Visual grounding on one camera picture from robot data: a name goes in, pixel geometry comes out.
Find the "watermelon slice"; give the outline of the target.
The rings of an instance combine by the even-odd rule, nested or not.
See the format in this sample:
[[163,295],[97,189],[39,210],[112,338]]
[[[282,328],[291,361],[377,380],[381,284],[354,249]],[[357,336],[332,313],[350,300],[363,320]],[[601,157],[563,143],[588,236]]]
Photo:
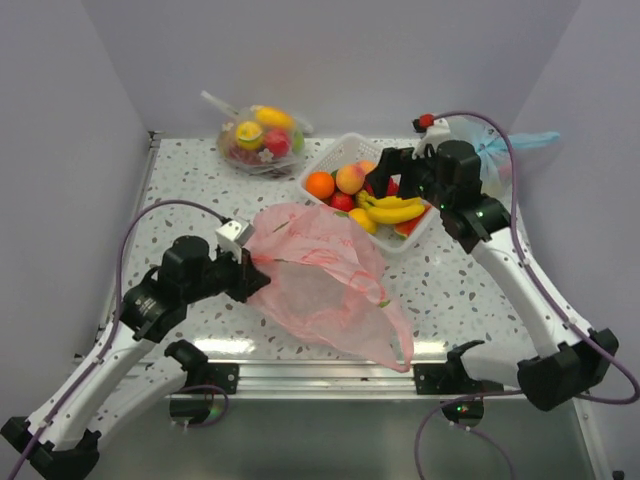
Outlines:
[[394,232],[397,236],[399,236],[402,239],[407,239],[412,233],[413,231],[416,229],[416,227],[420,224],[420,222],[422,221],[422,219],[424,218],[424,216],[431,210],[431,206],[426,205],[424,211],[418,215],[417,217],[411,219],[411,220],[407,220],[404,222],[401,222],[399,224],[396,224],[394,226]]

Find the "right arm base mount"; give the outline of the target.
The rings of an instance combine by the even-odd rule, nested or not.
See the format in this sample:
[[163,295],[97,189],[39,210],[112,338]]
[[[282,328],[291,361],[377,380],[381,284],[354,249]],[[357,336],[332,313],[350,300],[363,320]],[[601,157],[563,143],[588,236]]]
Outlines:
[[[464,396],[479,392],[504,390],[502,384],[488,380],[473,380],[463,370],[461,357],[467,350],[484,341],[474,340],[453,348],[446,355],[444,363],[416,363],[413,365],[413,379],[418,395]],[[477,426],[485,413],[483,399],[458,401],[441,408],[444,416],[459,425]]]

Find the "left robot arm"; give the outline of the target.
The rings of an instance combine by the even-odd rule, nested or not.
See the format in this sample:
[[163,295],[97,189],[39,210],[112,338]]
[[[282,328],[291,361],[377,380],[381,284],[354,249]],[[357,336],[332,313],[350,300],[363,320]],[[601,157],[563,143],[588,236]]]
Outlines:
[[246,249],[218,248],[211,258],[204,239],[178,238],[161,264],[124,295],[111,326],[69,381],[30,417],[10,418],[2,436],[43,478],[85,478],[99,458],[99,436],[87,428],[91,415],[132,366],[186,319],[189,305],[219,294],[246,302],[269,282]]

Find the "blue plastic bag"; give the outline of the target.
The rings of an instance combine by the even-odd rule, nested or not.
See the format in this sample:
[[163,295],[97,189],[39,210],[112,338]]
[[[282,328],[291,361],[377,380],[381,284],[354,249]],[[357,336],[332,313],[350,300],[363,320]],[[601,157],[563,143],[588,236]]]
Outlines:
[[[470,143],[481,160],[482,192],[501,199],[511,187],[512,167],[505,140],[497,130],[479,120],[462,116],[447,120],[454,139]],[[518,133],[508,136],[515,152],[546,148],[561,136],[558,132]]]

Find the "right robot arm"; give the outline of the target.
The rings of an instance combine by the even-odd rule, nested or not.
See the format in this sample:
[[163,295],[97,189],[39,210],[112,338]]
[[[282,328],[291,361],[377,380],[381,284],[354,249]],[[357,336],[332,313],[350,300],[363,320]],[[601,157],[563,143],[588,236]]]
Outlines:
[[520,389],[536,408],[550,411],[599,384],[619,342],[572,309],[520,246],[511,214],[483,193],[480,166],[465,141],[428,146],[424,155],[390,147],[366,180],[381,197],[397,176],[401,198],[419,197],[436,208],[447,234],[498,284],[533,342],[532,354],[509,353],[484,341],[451,350],[445,369],[449,387],[464,393],[480,381],[499,383]]

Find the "clear plastic bag of fruit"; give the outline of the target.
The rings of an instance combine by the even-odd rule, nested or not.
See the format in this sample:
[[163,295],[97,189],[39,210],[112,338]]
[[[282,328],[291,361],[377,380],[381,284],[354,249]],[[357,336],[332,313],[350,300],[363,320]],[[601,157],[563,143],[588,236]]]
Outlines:
[[200,97],[227,117],[216,148],[230,166],[250,175],[280,178],[305,159],[305,139],[314,127],[301,116],[265,105],[236,108],[205,90]]

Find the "peach in basket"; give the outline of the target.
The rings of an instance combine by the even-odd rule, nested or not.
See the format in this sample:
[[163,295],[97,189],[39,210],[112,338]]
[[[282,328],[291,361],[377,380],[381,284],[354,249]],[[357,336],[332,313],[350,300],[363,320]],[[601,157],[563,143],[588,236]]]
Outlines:
[[357,165],[348,165],[340,168],[335,176],[336,187],[345,194],[358,193],[364,185],[365,173]]

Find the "pink plastic bag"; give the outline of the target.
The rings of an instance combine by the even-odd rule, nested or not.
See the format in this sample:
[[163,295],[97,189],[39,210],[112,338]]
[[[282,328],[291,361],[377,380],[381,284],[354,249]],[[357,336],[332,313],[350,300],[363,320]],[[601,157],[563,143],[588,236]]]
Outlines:
[[348,214],[324,204],[270,206],[247,244],[271,282],[250,305],[306,343],[400,373],[414,355],[412,324],[383,284],[385,260]]

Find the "peach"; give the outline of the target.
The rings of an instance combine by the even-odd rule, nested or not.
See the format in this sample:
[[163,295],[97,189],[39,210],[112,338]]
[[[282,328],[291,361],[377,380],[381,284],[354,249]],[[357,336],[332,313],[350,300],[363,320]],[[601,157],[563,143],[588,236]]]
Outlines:
[[368,175],[377,167],[377,164],[370,160],[361,160],[357,163],[357,166],[364,172],[365,175]]
[[336,187],[345,194],[358,193],[364,185],[365,173],[357,165],[348,165],[340,168],[335,176]]

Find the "red apple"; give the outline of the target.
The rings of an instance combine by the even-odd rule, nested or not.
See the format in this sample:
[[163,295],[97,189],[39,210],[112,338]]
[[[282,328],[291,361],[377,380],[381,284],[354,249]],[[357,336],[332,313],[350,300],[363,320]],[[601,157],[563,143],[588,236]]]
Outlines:
[[[370,183],[368,181],[366,181],[364,183],[364,189],[370,195],[374,195],[374,190],[373,190],[373,188],[371,187],[371,185],[370,185]],[[398,190],[399,190],[398,183],[393,178],[390,178],[389,182],[388,182],[387,190],[386,190],[386,195],[387,196],[395,196],[398,193]]]
[[356,207],[356,204],[352,195],[348,195],[343,192],[335,192],[329,200],[329,206],[336,210],[348,213]]

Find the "orange tangerine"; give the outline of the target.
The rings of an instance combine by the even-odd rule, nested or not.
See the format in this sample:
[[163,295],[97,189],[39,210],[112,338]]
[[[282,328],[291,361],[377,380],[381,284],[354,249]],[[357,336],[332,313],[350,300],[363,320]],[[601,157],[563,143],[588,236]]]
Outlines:
[[327,172],[313,172],[306,179],[305,190],[319,200],[329,199],[335,192],[334,177]]

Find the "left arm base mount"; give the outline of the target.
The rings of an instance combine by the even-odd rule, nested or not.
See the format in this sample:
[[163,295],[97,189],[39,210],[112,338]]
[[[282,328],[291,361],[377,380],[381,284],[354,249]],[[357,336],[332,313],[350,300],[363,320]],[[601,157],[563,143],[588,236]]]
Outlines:
[[194,344],[179,340],[164,352],[176,360],[186,378],[170,395],[171,420],[181,420],[185,431],[212,427],[224,420],[230,410],[230,397],[236,394],[239,365],[212,363]]

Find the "yellow banana bunch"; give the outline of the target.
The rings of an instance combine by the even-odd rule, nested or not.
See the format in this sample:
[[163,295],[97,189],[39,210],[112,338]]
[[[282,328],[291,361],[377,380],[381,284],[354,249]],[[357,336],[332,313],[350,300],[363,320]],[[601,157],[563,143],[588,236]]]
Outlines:
[[356,204],[365,209],[372,220],[383,225],[395,225],[411,220],[420,215],[426,206],[419,198],[375,198],[366,191],[360,191],[356,195]]

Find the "red apple in basket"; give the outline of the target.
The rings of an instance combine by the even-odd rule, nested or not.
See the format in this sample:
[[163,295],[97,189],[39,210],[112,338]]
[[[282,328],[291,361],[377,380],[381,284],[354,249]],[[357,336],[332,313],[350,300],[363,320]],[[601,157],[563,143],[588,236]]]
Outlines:
[[329,200],[329,206],[336,210],[348,213],[356,207],[356,204],[352,195],[348,195],[343,192],[335,192]]

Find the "yellow lemon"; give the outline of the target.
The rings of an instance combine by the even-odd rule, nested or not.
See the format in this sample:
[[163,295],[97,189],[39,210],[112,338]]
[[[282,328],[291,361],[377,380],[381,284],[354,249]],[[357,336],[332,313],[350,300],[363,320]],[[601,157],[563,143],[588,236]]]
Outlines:
[[368,234],[377,232],[377,223],[372,220],[363,208],[354,208],[348,213],[349,217],[360,225]]

